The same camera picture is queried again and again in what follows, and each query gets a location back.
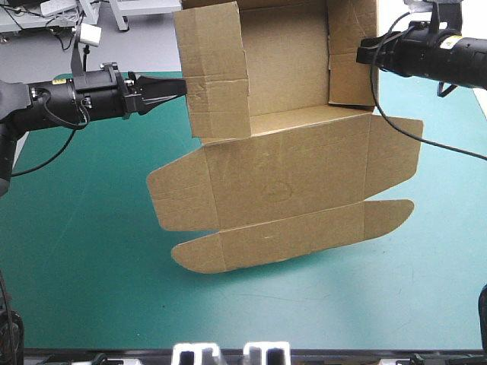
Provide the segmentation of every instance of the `green table surface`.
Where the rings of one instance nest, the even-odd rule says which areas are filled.
[[[177,73],[163,73],[168,77]],[[471,90],[383,75],[392,115],[429,138],[487,153]],[[68,135],[34,132],[17,169]],[[293,348],[480,348],[477,295],[487,282],[487,163],[424,146],[395,232],[289,262],[198,275],[170,257],[204,233],[159,227],[147,175],[199,146],[183,99],[146,117],[94,122],[47,168],[0,200],[0,267],[31,348],[169,348],[180,341],[286,340]]]

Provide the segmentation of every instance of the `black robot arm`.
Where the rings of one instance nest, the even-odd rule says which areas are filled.
[[[129,73],[116,63],[86,72],[75,35],[72,77],[32,84],[0,81],[0,196],[8,191],[17,141],[26,132],[53,127],[79,130],[91,121],[144,115],[156,106],[186,94],[181,78],[156,78]]]
[[[487,40],[462,36],[462,0],[405,0],[413,12],[431,11],[430,21],[413,21],[385,40],[376,65],[403,77],[440,81],[438,96],[456,86],[487,88]],[[365,39],[357,62],[371,64],[383,37]],[[451,84],[443,90],[444,84]]]

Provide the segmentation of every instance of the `cardboard flap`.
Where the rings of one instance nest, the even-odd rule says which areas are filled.
[[[391,118],[400,128],[419,137],[423,122]],[[393,129],[382,116],[371,116],[365,197],[371,197],[414,176],[421,143]]]
[[[203,149],[148,177],[156,214],[166,230],[216,230],[218,215]]]
[[[329,102],[373,106],[369,66],[355,61],[364,38],[377,36],[376,0],[329,0]]]
[[[181,243],[172,250],[184,268],[204,274],[280,262],[383,236],[411,214],[407,200],[360,202],[253,225]]]
[[[249,81],[236,2],[174,13],[197,137],[250,135]]]
[[[198,8],[208,5],[223,4],[225,2],[232,2],[233,0],[182,0],[181,4],[184,9]],[[296,5],[308,0],[237,0],[240,9],[257,9],[257,8],[272,8],[276,6]]]

